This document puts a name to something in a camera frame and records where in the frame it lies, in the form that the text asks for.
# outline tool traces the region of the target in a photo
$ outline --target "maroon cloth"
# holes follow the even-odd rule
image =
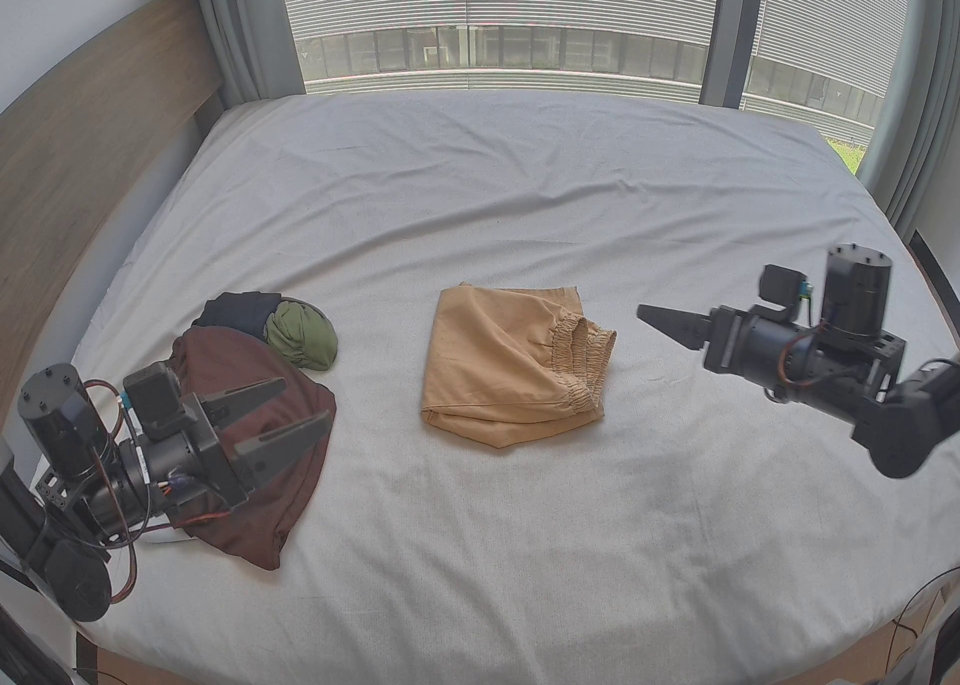
[[[336,414],[333,394],[308,379],[263,341],[231,328],[190,328],[174,341],[169,365],[182,392],[200,395],[243,387],[262,379],[282,376],[287,388],[270,402],[220,432],[227,454],[234,445],[271,429],[302,421],[322,411]],[[330,436],[321,439],[306,455],[281,472],[268,485],[252,493],[228,517],[187,525],[196,536],[228,555],[243,558],[264,570],[281,566],[281,549],[300,518],[327,456]],[[174,524],[188,517],[222,511],[223,502],[206,493],[180,507]]]

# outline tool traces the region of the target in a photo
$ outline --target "tan shorts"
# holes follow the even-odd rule
[[[603,416],[615,331],[584,318],[575,287],[439,295],[420,414],[432,426],[502,448]]]

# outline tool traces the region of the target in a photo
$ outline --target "mattress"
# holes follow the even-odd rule
[[[960,561],[960,445],[906,480],[635,318],[749,308],[765,264],[894,258],[905,371],[954,352],[905,247],[810,127],[534,91],[297,96],[214,127],[79,344],[85,378],[166,358],[223,291],[329,316],[337,417],[277,571],[142,544],[97,644],[213,683],[770,682]],[[429,427],[438,295],[577,286],[618,332],[606,417],[497,450]],[[123,582],[126,559],[111,561]]]

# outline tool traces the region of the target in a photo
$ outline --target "robotic arm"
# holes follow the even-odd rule
[[[323,412],[240,442],[228,454],[218,432],[286,389],[282,378],[182,395],[174,372],[155,362],[123,386],[121,413],[130,437],[117,443],[72,365],[48,367],[24,384],[18,411],[50,463],[36,487],[40,500],[17,476],[13,454],[0,440],[0,539],[78,622],[96,621],[112,599],[119,602],[133,589],[129,581],[112,598],[106,562],[110,551],[132,547],[152,516],[176,514],[205,491],[232,510],[332,426]],[[130,561],[133,568],[133,552]]]
[[[852,424],[876,469],[904,478],[960,429],[960,361],[931,359],[897,382],[906,342],[881,328],[891,268],[876,250],[831,248],[820,322],[807,328],[795,323],[801,302],[810,304],[807,277],[774,264],[763,269],[759,296],[778,307],[698,314],[641,304],[636,316],[687,349],[706,346],[707,370]]]

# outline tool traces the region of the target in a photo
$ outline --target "brown garment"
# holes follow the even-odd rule
[[[420,414],[494,448],[585,426],[603,417],[616,340],[584,318],[575,287],[449,287],[430,334]]]
[[[308,379],[263,341],[245,332],[190,328],[174,341],[170,366],[184,394],[210,394],[277,376],[286,379],[287,388],[278,397],[221,432],[220,441],[228,455],[236,443],[271,429],[322,411],[330,411],[331,417],[336,414],[337,405],[328,389]],[[329,440],[329,435],[321,439],[266,487],[252,493],[229,517],[187,525],[184,530],[221,552],[264,570],[277,570],[287,535],[317,487]],[[207,493],[184,504],[176,521],[223,509],[222,501]]]

